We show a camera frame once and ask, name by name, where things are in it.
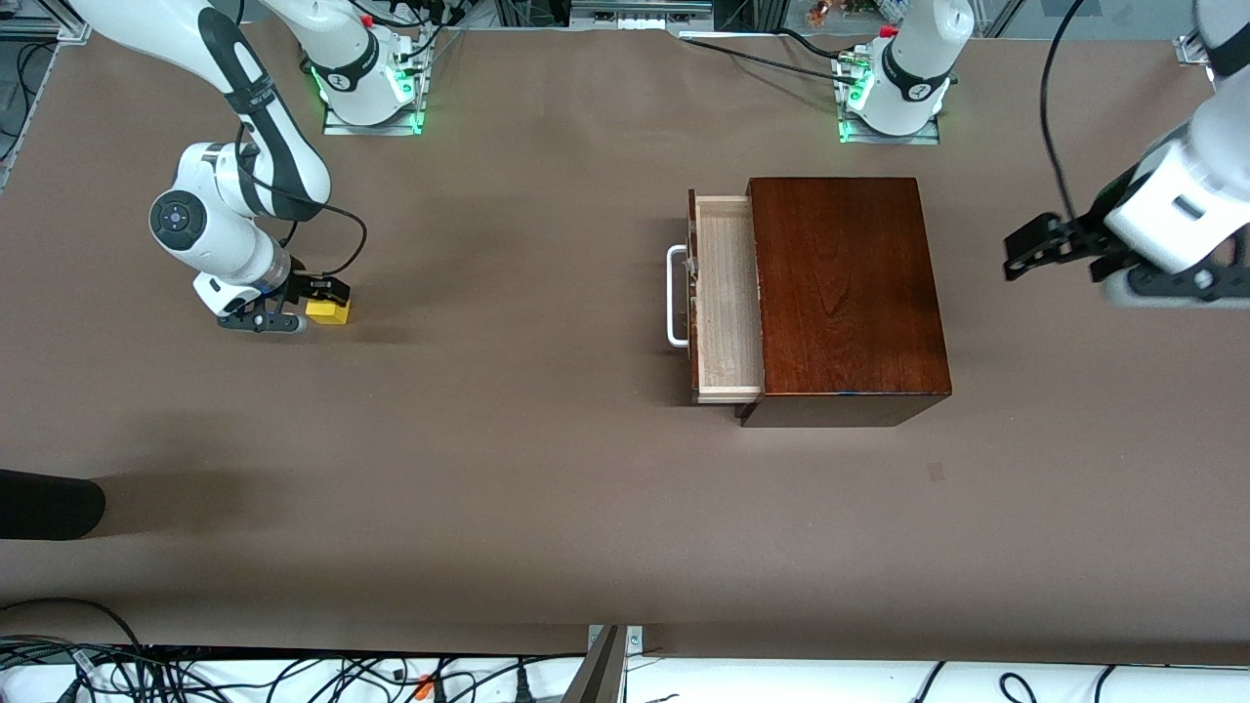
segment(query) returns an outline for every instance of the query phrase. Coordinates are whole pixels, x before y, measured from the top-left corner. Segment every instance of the wooden cabinet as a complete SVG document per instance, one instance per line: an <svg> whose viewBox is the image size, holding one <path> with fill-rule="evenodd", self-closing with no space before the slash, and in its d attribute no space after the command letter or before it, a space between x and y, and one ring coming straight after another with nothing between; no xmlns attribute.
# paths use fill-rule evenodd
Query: wooden cabinet
<svg viewBox="0 0 1250 703"><path fill-rule="evenodd" d="M889 427L950 395L914 179L691 190L688 256L696 403L745 427Z"/></svg>

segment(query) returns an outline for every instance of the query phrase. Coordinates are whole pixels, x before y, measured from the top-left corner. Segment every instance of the brown table surface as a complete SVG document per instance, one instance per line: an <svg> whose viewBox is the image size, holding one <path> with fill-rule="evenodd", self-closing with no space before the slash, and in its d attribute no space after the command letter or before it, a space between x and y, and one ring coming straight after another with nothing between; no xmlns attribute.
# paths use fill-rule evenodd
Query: brown table surface
<svg viewBox="0 0 1250 703"><path fill-rule="evenodd" d="M294 40L250 34L314 131ZM839 144L819 80L666 34L470 33L425 135L312 138L371 238L352 323L280 338L218 329L146 231L182 148L232 136L225 103L64 51L0 199L2 462L106 477L116 519L0 545L0 592L166 643L569 649L619 620L701 655L1250 662L1246 314L1116 309L1080 264L1001 279L1002 238L1059 203L1044 54L974 41L941 146L888 148ZM1065 45L1079 201L1209 94L1166 43ZM688 404L664 250L688 189L762 175L919 179L951 399L864 430ZM292 248L355 238L324 214Z"/></svg>

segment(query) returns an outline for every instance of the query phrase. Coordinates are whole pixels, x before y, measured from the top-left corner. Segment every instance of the black cylinder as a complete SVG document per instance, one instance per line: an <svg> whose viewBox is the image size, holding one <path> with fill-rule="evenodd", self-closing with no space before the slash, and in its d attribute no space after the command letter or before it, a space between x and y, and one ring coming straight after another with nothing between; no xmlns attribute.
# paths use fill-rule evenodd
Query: black cylinder
<svg viewBox="0 0 1250 703"><path fill-rule="evenodd" d="M94 482L0 469L0 539L78 539L102 517Z"/></svg>

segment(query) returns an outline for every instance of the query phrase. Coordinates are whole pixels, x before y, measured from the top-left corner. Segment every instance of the open drawer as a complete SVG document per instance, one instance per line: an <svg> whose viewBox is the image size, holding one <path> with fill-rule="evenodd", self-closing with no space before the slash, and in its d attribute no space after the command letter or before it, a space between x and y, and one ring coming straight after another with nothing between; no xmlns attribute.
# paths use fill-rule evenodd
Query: open drawer
<svg viewBox="0 0 1250 703"><path fill-rule="evenodd" d="M749 427L889 427L950 395L914 179L751 179L691 190L689 216L695 403Z"/></svg>
<svg viewBox="0 0 1250 703"><path fill-rule="evenodd" d="M755 403L764 350L750 198L691 190L688 255L694 400Z"/></svg>

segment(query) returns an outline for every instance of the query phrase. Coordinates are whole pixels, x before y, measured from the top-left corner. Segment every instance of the white handle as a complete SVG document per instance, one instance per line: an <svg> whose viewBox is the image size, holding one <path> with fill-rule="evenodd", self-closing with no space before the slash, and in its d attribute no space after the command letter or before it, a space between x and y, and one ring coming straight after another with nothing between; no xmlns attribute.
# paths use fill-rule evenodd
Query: white handle
<svg viewBox="0 0 1250 703"><path fill-rule="evenodd" d="M690 346L690 340L678 339L678 331L672 328L672 255L679 253L686 253L685 244L674 244L672 246L669 246L669 254L664 258L664 270L669 271L669 278L664 286L668 291L668 306L664 308L664 315L668 321L665 331L669 333L669 344L676 346L678 349L685 349L686 346Z"/></svg>

